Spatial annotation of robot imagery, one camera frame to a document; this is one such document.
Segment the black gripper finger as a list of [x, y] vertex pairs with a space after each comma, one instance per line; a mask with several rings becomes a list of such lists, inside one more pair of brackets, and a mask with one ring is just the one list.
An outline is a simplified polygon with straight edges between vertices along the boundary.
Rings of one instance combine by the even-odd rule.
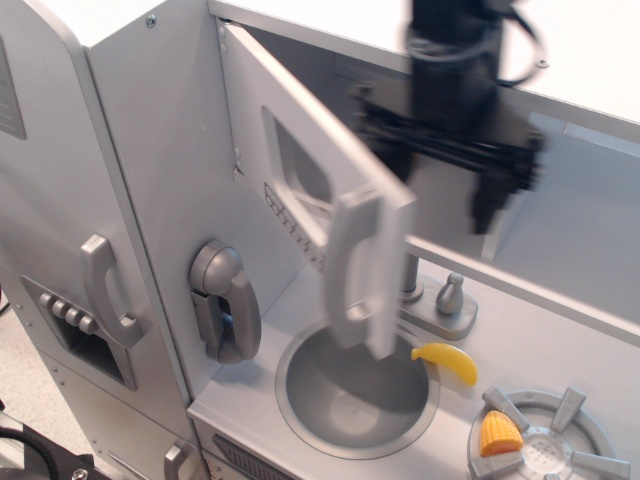
[[413, 153], [396, 142], [374, 140], [372, 151], [400, 181], [407, 183], [413, 172]]
[[504, 171], [488, 169], [479, 175], [471, 202], [474, 234], [488, 232], [494, 215], [505, 206], [511, 195], [511, 186], [511, 180]]

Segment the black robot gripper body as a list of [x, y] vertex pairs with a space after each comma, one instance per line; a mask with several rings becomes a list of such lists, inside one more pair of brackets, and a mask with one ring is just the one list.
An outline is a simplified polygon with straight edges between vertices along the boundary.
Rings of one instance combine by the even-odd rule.
[[485, 29], [472, 42], [440, 42], [408, 30], [409, 76], [352, 88], [362, 138], [371, 149], [374, 140], [396, 142], [478, 175], [501, 170], [512, 192], [531, 189], [544, 137], [501, 96], [516, 84], [498, 76], [502, 35]]

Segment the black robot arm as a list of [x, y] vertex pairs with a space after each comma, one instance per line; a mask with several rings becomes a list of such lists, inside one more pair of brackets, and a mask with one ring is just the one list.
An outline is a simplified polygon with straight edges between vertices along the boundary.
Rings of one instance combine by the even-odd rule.
[[361, 82], [357, 132], [402, 181], [417, 155], [476, 173], [470, 216], [489, 232], [509, 197], [533, 187], [544, 136], [509, 105], [518, 80], [499, 76], [503, 27], [534, 33], [510, 1], [415, 1], [405, 80]]

